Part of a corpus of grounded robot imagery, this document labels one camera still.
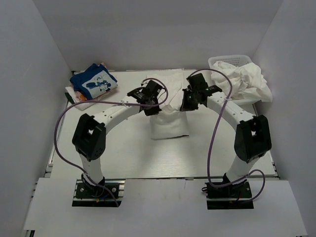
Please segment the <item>white t-shirt with black print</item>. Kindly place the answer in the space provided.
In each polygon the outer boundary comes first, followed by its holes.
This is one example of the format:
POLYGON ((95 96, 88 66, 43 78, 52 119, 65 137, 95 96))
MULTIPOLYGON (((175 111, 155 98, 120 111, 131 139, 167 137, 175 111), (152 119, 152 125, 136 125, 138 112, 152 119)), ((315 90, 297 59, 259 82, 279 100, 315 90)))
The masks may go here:
POLYGON ((183 72, 176 72, 169 76, 148 74, 146 78, 156 78, 166 85, 167 100, 160 105, 161 111, 150 116, 151 139, 165 140, 188 137, 189 125, 186 112, 180 111, 184 96, 183 72))

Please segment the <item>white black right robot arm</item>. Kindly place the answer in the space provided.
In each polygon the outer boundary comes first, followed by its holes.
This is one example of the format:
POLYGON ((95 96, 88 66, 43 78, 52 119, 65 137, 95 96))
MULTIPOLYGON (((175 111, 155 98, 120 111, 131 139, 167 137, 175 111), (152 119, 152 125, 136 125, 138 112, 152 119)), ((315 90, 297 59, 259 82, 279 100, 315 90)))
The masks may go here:
POLYGON ((192 90, 189 86, 183 90, 181 111, 194 111, 199 104, 215 111, 219 116, 216 121, 207 157, 207 177, 210 179, 210 156, 215 140, 215 134, 221 119, 224 119, 235 131, 234 151, 236 157, 230 169, 223 176, 223 184, 213 187, 223 187, 223 192, 234 197, 241 191, 240 183, 250 175, 254 164, 272 148, 268 119, 254 116, 243 110, 217 86, 203 90, 192 90))

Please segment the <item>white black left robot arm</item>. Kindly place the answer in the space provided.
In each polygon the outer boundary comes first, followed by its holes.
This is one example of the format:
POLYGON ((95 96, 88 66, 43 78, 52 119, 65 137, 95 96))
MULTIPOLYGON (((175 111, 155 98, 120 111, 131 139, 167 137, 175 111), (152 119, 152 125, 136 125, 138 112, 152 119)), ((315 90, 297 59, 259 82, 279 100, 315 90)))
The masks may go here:
POLYGON ((106 135, 121 122, 142 111, 148 116, 157 114, 160 111, 158 94, 151 92, 145 95, 144 92, 131 91, 105 111, 92 116, 83 114, 79 118, 72 143, 82 161, 82 180, 88 184, 87 191, 93 197, 99 197, 104 192, 105 178, 100 156, 106 148, 106 135))

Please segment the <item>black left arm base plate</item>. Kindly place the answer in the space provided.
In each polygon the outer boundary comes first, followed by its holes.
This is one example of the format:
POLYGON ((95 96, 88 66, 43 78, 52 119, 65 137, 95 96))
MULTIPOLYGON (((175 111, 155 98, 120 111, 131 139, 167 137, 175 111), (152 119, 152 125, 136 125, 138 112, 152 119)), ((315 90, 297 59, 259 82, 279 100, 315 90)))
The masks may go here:
POLYGON ((105 187, 110 190, 111 194, 99 187, 94 192, 82 180, 77 179, 72 207, 119 207, 124 193, 124 180, 105 181, 105 187))

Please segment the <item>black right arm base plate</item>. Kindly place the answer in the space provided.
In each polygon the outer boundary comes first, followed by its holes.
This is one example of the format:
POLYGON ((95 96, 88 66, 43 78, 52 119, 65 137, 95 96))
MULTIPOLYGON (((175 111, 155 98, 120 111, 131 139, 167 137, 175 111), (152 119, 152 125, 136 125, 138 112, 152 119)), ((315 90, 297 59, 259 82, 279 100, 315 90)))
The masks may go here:
POLYGON ((247 180, 241 183, 215 188, 208 182, 201 189, 206 194, 206 203, 208 210, 242 210, 253 209, 250 184, 247 180))

